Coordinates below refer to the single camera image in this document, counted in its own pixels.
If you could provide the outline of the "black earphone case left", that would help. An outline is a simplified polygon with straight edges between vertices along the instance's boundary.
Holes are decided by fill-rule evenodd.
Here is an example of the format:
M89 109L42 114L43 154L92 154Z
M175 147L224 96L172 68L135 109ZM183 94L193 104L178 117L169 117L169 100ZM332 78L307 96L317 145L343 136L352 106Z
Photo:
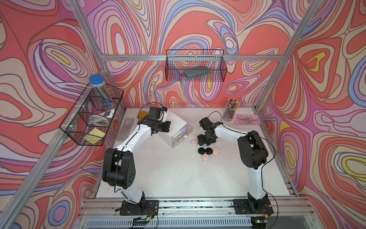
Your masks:
M205 154L205 148L199 148L199 149L198 149L198 153L199 153L200 155L204 155L204 154Z

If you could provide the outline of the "white drawer cabinet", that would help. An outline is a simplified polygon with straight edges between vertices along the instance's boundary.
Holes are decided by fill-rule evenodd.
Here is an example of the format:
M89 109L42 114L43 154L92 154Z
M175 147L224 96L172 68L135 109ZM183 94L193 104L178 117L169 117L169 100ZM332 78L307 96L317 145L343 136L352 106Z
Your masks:
M183 126L187 124L186 121L181 119L172 111L168 111L167 121L171 122L169 133L159 132L157 135L172 148L171 137L178 132Z

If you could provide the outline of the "pink earphone case right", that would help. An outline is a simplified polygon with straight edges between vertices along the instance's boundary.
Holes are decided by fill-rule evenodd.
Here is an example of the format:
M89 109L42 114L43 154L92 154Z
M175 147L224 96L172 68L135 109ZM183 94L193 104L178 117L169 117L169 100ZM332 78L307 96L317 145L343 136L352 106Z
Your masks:
M213 148L213 155L218 156L219 154L220 154L220 148L218 147Z

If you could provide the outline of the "pink earphone case left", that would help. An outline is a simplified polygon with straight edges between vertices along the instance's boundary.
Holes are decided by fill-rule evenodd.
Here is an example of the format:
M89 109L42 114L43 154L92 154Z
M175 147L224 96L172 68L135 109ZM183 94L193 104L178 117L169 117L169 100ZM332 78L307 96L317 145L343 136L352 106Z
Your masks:
M197 139L192 139L191 140L191 145L192 146L197 146L198 145L198 140Z

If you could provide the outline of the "dark object in back basket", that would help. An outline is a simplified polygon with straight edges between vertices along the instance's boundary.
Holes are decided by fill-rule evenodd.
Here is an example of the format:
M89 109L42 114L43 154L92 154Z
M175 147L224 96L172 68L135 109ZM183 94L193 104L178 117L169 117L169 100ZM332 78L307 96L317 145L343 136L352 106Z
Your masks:
M195 79L210 74L210 69L206 66L200 66L196 68L190 68L184 70L184 76L187 79Z

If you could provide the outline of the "pink earphone case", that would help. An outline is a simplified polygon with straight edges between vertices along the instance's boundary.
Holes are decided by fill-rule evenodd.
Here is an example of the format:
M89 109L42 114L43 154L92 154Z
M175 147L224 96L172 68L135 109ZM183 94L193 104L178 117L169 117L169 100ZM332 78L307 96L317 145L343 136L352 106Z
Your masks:
M191 145L192 146L197 146L198 145L198 140L197 139L192 139L191 140Z
M210 156L209 156L209 155L207 155L207 154L203 154L203 155L202 155L202 160L203 160L203 161L209 161L209 160L210 160Z
M213 155L218 156L219 154L220 154L220 148L218 147L213 148Z

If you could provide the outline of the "yellow sticky notes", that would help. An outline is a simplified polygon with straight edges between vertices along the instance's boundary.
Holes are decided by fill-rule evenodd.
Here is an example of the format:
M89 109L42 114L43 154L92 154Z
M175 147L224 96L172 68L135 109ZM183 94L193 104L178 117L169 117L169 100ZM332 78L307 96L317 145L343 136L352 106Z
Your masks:
M92 131L84 136L84 140L92 145L97 145L104 139L105 135L106 134L101 130L94 128Z

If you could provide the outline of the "clear plastic box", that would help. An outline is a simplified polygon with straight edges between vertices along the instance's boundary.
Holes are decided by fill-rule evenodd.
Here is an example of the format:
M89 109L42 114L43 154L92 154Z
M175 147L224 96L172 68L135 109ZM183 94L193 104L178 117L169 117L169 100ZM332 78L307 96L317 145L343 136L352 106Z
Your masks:
M127 137L130 135L132 128L134 127L134 123L135 119L130 117L127 117L123 121L120 130L118 131L116 142L123 142L127 139Z

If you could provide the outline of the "blue lid pencil jar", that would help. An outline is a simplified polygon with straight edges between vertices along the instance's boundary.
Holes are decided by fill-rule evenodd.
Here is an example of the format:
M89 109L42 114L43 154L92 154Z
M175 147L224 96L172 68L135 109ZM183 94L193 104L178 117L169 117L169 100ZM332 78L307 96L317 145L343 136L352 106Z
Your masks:
M104 81L104 77L101 74L94 74L89 77L89 83L93 87L95 93L99 96L102 105L106 109L112 109L113 101Z

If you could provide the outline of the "mesh pen holder cup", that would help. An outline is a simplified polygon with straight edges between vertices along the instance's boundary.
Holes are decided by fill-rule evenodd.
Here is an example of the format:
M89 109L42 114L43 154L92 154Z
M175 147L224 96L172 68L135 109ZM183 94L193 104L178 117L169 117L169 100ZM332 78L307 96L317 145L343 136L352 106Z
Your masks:
M223 120L226 122L232 121L234 114L239 106L240 106L240 101L238 99L229 98L226 103L225 112L222 116Z

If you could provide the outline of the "pink transparent pencil case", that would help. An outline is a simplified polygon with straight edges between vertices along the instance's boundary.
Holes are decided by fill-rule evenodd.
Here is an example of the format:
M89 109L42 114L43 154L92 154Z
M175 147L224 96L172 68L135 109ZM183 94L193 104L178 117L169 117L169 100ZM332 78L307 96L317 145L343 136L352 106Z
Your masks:
M245 126L245 125L260 125L260 119L255 114L236 114L234 115L234 122L236 125Z

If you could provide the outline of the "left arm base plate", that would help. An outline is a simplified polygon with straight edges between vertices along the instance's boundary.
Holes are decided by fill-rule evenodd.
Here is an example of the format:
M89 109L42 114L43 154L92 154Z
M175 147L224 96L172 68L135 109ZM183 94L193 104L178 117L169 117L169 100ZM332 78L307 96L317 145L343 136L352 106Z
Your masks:
M121 207L116 210L116 212L119 212L120 216L155 216L158 211L158 200L146 200L139 204L132 204L127 201L123 201Z

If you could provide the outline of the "yellow box on black disc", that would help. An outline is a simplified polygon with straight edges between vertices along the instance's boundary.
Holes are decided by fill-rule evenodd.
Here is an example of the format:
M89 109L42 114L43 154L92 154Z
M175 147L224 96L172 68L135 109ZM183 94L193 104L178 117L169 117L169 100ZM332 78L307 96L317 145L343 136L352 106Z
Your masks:
M139 114L138 114L138 116L137 116L137 118L138 118L139 120L141 120L141 119L143 119L144 117L146 117L148 114L149 114L149 113L148 113L148 112L146 112L146 111L140 111L140 112L139 112Z

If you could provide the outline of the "black earphone case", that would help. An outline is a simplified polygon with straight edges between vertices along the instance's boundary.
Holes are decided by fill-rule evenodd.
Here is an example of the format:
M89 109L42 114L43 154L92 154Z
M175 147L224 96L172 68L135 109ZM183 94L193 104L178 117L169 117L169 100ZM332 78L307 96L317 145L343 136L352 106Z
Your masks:
M198 149L198 153L199 153L200 155L204 155L204 154L205 154L205 148L199 148L199 149Z
M213 150L211 148L206 148L205 153L208 155L211 155L211 154L213 154Z

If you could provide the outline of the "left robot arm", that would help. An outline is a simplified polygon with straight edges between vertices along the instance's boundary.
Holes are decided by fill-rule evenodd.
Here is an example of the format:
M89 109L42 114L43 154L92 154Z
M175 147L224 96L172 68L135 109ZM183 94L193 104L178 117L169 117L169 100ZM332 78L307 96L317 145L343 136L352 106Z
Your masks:
M154 210L151 204L146 203L144 192L133 184L136 177L133 152L153 134L168 133L170 125L170 121L141 120L123 143L106 150L102 180L113 187L115 193L120 192L125 197L119 209L121 216Z

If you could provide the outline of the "black earphone case right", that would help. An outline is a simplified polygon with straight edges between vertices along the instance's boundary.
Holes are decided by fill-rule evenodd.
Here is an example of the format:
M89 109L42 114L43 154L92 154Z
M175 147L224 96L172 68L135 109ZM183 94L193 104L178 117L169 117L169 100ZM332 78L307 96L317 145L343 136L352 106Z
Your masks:
M211 155L211 154L213 154L213 150L211 148L206 148L205 153L208 155Z

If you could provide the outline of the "white item in left basket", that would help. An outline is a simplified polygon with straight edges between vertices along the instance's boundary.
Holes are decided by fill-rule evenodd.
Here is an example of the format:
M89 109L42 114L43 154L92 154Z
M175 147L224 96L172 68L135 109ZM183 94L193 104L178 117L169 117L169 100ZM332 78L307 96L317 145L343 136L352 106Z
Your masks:
M114 113L115 113L115 110L111 109L111 110L99 113L99 116L111 119L113 117Z

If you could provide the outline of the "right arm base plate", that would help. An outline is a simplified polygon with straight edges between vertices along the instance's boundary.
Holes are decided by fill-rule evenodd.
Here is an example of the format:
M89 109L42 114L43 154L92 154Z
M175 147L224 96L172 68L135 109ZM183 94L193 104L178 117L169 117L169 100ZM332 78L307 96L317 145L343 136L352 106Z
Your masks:
M272 215L274 210L268 199L254 201L249 199L234 199L233 206L236 215Z

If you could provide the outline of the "clear top drawer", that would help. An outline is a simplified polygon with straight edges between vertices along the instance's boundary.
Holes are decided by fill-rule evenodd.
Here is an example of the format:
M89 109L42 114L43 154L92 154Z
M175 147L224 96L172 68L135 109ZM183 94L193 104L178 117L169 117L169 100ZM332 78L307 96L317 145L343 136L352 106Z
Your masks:
M193 131L192 126L186 124L178 132L176 132L172 137L172 148L178 146L183 140L185 140Z

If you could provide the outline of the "pink earphone case front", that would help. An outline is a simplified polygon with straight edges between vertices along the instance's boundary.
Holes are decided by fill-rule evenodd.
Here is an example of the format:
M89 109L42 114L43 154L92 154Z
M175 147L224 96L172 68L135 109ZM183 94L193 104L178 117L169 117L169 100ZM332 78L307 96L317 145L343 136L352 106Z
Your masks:
M203 155L202 155L202 160L203 160L203 161L209 161L209 160L210 160L210 156L209 156L209 155L207 155L207 154L203 154Z

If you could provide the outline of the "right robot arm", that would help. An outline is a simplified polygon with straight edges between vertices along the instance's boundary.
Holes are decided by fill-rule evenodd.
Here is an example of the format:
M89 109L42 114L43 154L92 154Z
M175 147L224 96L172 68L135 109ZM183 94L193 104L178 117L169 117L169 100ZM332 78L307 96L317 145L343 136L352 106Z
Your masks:
M218 126L201 127L201 131L202 134L197 137L200 146L209 146L218 138L224 138L238 145L241 161L248 170L249 192L243 203L240 200L234 201L237 213L272 215L274 211L263 182L263 168L267 163L269 152L261 136L256 131L230 129L220 122Z

